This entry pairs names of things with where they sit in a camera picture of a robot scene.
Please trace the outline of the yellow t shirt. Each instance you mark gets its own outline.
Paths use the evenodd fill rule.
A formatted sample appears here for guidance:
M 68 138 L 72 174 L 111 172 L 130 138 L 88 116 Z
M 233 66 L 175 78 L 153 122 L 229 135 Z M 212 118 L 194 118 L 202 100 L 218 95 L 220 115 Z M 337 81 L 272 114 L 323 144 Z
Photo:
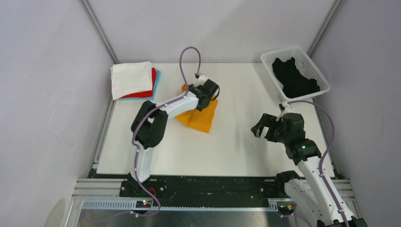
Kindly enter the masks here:
M 179 114 L 175 119 L 186 127 L 191 129 L 209 133 L 212 127 L 212 122 L 215 115 L 215 109 L 218 105 L 218 100 L 213 100 L 208 107 L 199 110 L 189 110 L 182 114 Z

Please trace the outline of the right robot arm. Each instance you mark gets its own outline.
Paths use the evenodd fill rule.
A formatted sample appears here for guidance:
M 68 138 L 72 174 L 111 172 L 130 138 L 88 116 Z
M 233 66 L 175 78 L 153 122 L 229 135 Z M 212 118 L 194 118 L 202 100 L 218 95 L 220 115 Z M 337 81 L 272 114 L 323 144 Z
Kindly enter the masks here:
M 363 218 L 357 218 L 336 191 L 322 164 L 322 155 L 316 143 L 306 138 L 304 119 L 299 113 L 283 112 L 280 116 L 263 114 L 251 128 L 259 138 L 267 128 L 265 139 L 284 145 L 286 154 L 306 179 L 310 191 L 305 189 L 295 171 L 276 175 L 275 193 L 293 199 L 309 221 L 318 227 L 365 227 Z

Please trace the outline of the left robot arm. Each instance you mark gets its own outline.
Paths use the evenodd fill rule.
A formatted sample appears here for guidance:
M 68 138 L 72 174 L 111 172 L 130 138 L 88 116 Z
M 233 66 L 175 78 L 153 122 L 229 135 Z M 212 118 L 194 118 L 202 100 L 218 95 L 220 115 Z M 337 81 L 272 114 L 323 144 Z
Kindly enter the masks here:
M 142 104 L 131 125 L 132 144 L 136 153 L 130 174 L 135 179 L 131 184 L 131 191 L 135 195 L 143 197 L 149 191 L 149 184 L 145 180 L 150 177 L 154 149 L 162 141 L 168 121 L 187 111 L 203 111 L 217 99 L 219 92 L 217 83 L 205 79 L 198 85 L 189 85 L 180 95 L 165 102 L 155 104 L 146 101 Z

